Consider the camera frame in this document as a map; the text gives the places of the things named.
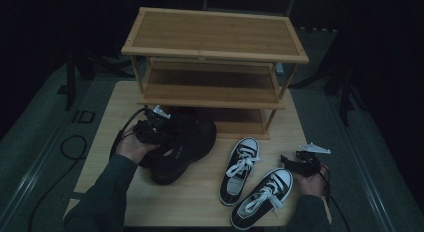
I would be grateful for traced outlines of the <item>black metal stand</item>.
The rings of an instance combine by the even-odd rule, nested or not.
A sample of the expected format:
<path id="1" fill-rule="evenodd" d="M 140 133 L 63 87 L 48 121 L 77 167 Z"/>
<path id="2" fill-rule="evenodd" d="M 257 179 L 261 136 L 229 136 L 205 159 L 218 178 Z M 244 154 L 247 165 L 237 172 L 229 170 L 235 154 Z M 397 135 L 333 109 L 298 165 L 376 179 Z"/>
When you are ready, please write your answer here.
<path id="1" fill-rule="evenodd" d="M 355 109 L 352 101 L 354 101 L 361 110 L 367 110 L 367 107 L 360 98 L 359 93 L 352 87 L 353 74 L 355 70 L 355 64 L 333 66 L 328 70 L 329 79 L 324 86 L 324 92 L 326 95 L 333 96 L 337 92 L 341 92 L 339 117 L 346 127 L 349 126 L 348 112 Z"/>
<path id="2" fill-rule="evenodd" d="M 95 77 L 93 69 L 94 54 L 86 49 L 69 49 L 66 53 L 66 83 L 59 87 L 58 94 L 66 96 L 65 111 L 73 106 L 76 97 L 76 71 L 83 79 L 92 80 Z"/>

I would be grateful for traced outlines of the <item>black and white sneaker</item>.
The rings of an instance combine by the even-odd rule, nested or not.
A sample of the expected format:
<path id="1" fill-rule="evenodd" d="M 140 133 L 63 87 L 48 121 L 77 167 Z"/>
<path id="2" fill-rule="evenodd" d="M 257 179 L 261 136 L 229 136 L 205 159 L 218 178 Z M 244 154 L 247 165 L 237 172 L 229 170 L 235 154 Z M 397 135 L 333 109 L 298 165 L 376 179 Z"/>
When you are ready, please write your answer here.
<path id="1" fill-rule="evenodd" d="M 234 146 L 219 190 L 222 204 L 233 206 L 239 201 L 247 178 L 260 159 L 259 152 L 259 143 L 251 137 L 241 139 Z"/>
<path id="2" fill-rule="evenodd" d="M 250 229 L 271 210 L 284 206 L 293 187 L 290 171 L 277 168 L 267 173 L 251 193 L 231 212 L 231 225 L 241 231 Z"/>

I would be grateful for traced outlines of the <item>wooden three-tier shoe rack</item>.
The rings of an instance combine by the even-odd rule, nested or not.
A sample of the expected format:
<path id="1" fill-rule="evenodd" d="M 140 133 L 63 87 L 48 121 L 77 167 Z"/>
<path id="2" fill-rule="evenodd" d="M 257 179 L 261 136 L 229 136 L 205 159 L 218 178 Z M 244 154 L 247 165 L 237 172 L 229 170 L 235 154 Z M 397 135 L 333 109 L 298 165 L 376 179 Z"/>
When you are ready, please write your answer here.
<path id="1" fill-rule="evenodd" d="M 287 17 L 146 7 L 121 52 L 146 59 L 142 103 L 191 107 L 225 139 L 269 138 L 287 89 L 277 65 L 309 61 Z"/>

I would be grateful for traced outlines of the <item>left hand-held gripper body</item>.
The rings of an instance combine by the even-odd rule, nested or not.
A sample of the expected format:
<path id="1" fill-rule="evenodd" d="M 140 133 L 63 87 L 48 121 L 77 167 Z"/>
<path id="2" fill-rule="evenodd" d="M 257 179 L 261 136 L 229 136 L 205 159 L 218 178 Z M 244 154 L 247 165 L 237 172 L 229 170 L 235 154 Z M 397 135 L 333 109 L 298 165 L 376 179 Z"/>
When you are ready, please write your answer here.
<path id="1" fill-rule="evenodd" d="M 139 120 L 133 127 L 133 132 L 140 143 L 158 145 L 168 138 L 166 127 L 170 122 L 171 115 L 167 114 L 159 105 L 153 109 L 145 106 L 142 112 L 145 120 Z"/>

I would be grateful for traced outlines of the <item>black shoe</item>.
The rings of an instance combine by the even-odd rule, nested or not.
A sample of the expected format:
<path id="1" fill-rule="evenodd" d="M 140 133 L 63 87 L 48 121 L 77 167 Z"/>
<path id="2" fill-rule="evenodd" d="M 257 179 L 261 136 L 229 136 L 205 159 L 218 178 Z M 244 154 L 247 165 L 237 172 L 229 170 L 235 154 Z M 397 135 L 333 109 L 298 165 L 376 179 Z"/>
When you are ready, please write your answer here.
<path id="1" fill-rule="evenodd" d="M 171 119 L 166 127 L 168 138 L 162 144 L 158 144 L 159 147 L 150 151 L 142 161 L 139 163 L 140 167 L 149 168 L 153 164 L 153 160 L 166 154 L 171 148 L 176 137 L 186 132 L 196 122 L 196 115 L 192 109 L 177 109 L 170 114 Z"/>
<path id="2" fill-rule="evenodd" d="M 151 179 L 159 185 L 175 182 L 193 162 L 206 156 L 213 148 L 217 128 L 213 120 L 200 120 L 181 132 L 168 145 L 151 155 Z"/>

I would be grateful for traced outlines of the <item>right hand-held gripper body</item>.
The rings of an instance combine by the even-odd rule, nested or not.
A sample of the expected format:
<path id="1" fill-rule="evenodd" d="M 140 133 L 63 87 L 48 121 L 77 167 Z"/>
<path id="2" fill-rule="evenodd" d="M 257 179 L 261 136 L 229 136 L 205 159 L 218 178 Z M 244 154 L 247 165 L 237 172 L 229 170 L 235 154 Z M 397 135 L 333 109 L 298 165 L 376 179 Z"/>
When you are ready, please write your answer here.
<path id="1" fill-rule="evenodd" d="M 295 156 L 298 159 L 294 172 L 304 177 L 310 177 L 318 173 L 321 169 L 321 162 L 317 158 L 317 154 L 330 154 L 331 150 L 309 143 L 300 145 L 299 151 Z"/>

